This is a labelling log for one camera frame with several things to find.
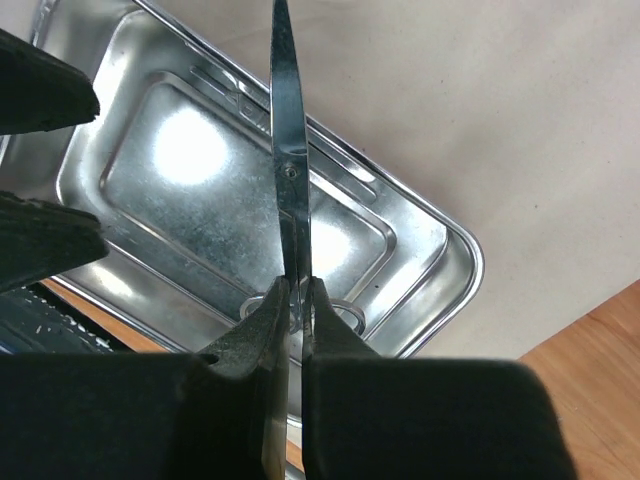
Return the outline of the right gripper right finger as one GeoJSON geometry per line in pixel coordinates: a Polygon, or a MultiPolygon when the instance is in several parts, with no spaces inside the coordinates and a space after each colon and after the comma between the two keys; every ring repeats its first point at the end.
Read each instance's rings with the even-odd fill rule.
{"type": "Polygon", "coordinates": [[[504,360],[377,354],[309,288],[303,463],[310,479],[573,479],[539,377],[504,360]]]}

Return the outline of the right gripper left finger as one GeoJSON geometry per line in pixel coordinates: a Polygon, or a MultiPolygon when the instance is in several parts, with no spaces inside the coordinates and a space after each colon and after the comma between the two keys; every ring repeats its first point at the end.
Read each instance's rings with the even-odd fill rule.
{"type": "Polygon", "coordinates": [[[289,287],[204,350],[1,358],[5,479],[281,479],[289,287]]]}

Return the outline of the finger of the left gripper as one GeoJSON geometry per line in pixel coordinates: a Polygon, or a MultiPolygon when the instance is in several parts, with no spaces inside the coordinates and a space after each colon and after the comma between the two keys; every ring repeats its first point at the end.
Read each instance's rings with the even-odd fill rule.
{"type": "Polygon", "coordinates": [[[47,201],[1,194],[3,293],[102,259],[108,254],[99,220],[47,201]]]}
{"type": "Polygon", "coordinates": [[[89,123],[99,100],[82,71],[1,32],[1,133],[52,131],[89,123]]]}

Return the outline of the stainless steel tray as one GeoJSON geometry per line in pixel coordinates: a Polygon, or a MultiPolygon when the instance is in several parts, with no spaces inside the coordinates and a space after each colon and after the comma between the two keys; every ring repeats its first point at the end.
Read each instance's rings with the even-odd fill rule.
{"type": "MultiPolygon", "coordinates": [[[[13,135],[1,186],[96,215],[101,261],[58,282],[174,350],[197,350],[257,304],[282,271],[271,138],[189,67],[267,87],[148,1],[42,1],[32,43],[84,71],[101,104],[85,125],[13,135]]],[[[479,289],[474,236],[321,124],[314,144],[376,193],[310,164],[313,272],[361,309],[383,355],[419,351],[479,289]]]]}

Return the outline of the steel surgical scissors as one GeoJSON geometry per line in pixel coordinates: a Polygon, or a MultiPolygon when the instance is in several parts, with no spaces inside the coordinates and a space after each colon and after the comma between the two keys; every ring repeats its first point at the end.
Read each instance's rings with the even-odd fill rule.
{"type": "Polygon", "coordinates": [[[358,443],[348,437],[335,398],[338,375],[367,347],[335,311],[324,282],[312,273],[307,120],[287,2],[272,10],[270,132],[276,202],[291,312],[302,333],[302,457],[309,479],[360,479],[358,443]]]}

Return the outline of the beige cloth wrap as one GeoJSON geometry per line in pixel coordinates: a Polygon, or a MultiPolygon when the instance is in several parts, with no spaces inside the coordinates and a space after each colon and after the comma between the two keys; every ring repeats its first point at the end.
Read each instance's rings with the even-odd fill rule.
{"type": "MultiPolygon", "coordinates": [[[[268,89],[268,1],[148,1],[268,89]]],[[[477,240],[417,351],[517,358],[639,276],[635,1],[293,1],[305,111],[477,240]]]]}

